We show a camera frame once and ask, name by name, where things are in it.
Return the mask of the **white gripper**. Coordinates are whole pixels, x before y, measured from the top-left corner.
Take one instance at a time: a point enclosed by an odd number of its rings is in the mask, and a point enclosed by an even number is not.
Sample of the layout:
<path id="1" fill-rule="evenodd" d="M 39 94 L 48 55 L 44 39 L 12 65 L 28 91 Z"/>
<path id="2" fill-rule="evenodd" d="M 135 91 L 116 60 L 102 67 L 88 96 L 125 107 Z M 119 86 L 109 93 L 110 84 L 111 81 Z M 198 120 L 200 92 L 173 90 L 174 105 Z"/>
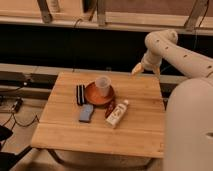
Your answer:
<path id="1" fill-rule="evenodd" d="M 132 69 L 131 74 L 137 75 L 142 73 L 144 70 L 153 71 L 156 77 L 160 77 L 160 66 L 162 58 L 152 53 L 145 53 L 141 59 L 141 63 L 135 65 Z"/>

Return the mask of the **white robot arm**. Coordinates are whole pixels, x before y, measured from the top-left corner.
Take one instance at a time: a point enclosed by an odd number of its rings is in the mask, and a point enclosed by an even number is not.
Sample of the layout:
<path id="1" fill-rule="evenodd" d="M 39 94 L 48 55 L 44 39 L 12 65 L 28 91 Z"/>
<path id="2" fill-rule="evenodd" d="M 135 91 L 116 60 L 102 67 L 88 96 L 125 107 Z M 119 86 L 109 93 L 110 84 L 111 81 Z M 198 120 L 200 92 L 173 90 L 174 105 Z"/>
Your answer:
<path id="1" fill-rule="evenodd" d="M 132 73 L 159 74 L 167 61 L 187 77 L 167 103 L 163 171 L 213 171 L 213 59 L 177 41 L 173 29 L 149 33 L 147 51 Z"/>

